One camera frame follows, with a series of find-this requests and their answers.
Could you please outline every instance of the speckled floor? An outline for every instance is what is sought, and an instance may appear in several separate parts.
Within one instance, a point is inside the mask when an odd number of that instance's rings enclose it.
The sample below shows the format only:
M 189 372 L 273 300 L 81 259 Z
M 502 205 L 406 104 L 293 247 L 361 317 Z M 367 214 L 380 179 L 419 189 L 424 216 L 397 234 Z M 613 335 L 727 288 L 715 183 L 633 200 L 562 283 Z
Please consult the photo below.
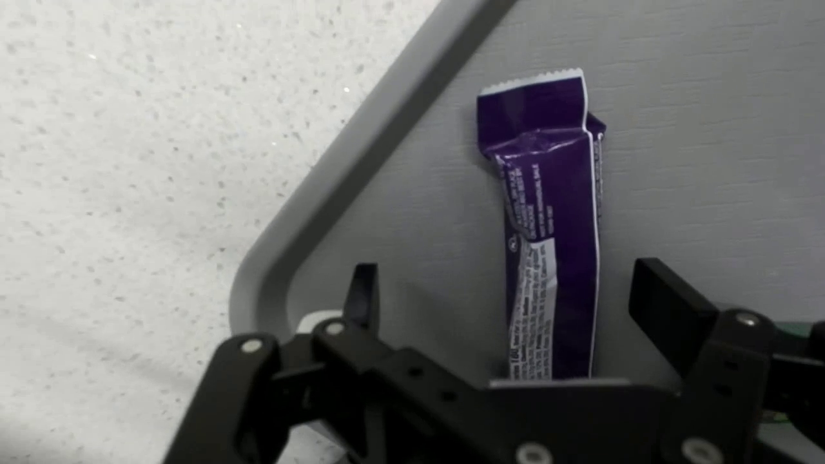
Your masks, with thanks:
M 2 464 L 162 460 L 239 259 L 434 2 L 0 2 Z

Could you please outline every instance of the white label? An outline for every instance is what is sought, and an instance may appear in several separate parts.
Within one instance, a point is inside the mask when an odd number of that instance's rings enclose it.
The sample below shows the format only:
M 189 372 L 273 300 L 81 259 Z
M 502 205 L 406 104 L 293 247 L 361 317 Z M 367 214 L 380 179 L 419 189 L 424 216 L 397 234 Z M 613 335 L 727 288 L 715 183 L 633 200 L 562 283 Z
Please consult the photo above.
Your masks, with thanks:
M 558 245 L 520 242 L 517 309 L 511 323 L 511 379 L 551 379 L 551 326 L 558 316 Z

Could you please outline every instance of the purple snack wrapper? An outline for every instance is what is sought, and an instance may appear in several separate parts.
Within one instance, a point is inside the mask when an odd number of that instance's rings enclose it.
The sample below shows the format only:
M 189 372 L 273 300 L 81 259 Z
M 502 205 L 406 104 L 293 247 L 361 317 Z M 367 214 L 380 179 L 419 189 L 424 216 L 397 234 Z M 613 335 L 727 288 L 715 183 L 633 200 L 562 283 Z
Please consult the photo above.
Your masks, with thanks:
M 591 376 L 599 308 L 599 148 L 581 69 L 489 87 L 480 149 L 505 200 L 511 379 Z

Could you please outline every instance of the nutrition label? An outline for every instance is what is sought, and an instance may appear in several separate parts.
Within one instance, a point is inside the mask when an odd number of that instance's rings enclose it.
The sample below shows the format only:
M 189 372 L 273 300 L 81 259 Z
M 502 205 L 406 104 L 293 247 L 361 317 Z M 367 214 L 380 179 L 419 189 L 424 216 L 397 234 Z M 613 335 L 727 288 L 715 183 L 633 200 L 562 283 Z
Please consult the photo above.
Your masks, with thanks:
M 511 323 L 511 379 L 551 379 L 555 309 L 555 239 L 520 242 L 517 313 Z

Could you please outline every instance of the screw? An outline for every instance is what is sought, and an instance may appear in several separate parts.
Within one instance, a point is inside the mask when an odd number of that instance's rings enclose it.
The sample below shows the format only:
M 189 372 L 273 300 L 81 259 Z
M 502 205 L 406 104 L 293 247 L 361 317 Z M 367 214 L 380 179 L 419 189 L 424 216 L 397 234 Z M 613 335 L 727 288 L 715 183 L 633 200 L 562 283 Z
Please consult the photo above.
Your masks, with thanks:
M 328 326 L 328 335 L 333 335 L 333 339 L 340 335 L 344 331 L 345 331 L 345 327 L 344 327 L 340 323 L 330 323 L 330 326 Z
M 756 326 L 758 326 L 758 316 L 754 316 L 754 313 L 741 313 L 741 316 L 738 316 L 738 323 L 741 323 L 741 326 L 749 326 L 749 327 L 756 327 Z
M 706 439 L 685 439 L 682 444 L 682 455 L 691 461 L 691 464 L 725 464 L 725 457 L 720 451 L 720 447 L 715 447 Z
M 239 346 L 242 353 L 259 353 L 264 349 L 264 341 L 251 339 Z
M 517 448 L 519 464 L 551 464 L 551 455 L 544 444 L 520 444 Z

